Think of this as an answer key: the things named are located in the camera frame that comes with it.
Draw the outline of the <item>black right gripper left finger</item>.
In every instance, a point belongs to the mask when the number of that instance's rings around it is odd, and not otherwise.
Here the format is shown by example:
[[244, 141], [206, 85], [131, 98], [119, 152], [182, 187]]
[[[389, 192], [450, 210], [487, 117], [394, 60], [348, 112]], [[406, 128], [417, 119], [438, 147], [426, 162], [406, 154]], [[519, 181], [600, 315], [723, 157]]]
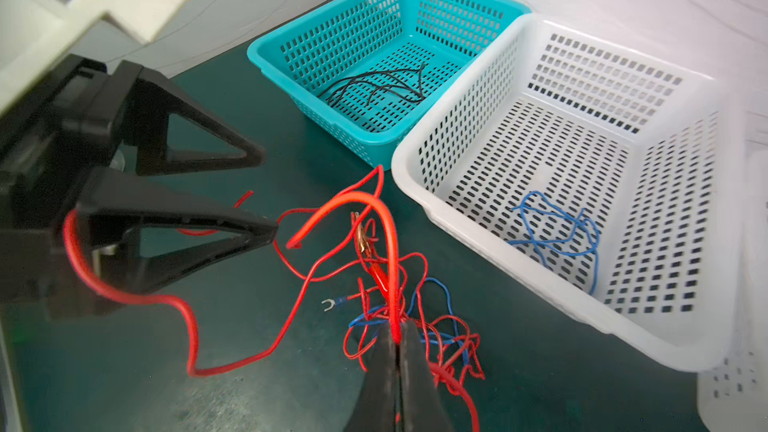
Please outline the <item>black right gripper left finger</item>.
[[379, 329], [360, 393], [345, 431], [393, 432], [399, 396], [398, 346], [389, 326]]

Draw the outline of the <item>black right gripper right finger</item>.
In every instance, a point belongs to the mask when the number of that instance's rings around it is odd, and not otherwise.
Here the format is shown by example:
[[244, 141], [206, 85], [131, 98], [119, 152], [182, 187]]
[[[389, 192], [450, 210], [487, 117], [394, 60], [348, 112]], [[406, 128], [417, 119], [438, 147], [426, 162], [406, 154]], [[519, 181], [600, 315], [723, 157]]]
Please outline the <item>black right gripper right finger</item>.
[[426, 349], [413, 323], [402, 327], [399, 345], [402, 430], [453, 431], [426, 360]]

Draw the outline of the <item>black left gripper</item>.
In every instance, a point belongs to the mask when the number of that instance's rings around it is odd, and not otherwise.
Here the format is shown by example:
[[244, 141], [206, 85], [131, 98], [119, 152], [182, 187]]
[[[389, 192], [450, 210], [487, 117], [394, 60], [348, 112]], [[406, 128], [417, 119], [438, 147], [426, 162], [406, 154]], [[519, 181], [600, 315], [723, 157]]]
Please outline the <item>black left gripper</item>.
[[90, 174], [110, 164], [122, 137], [144, 176], [266, 159], [160, 72], [124, 62], [109, 73], [67, 56], [1, 119], [2, 304], [40, 302], [52, 318], [117, 310], [78, 278], [64, 248], [63, 221], [77, 200], [78, 238], [96, 277], [129, 293], [157, 292], [273, 242], [277, 223], [247, 210], [111, 168]]

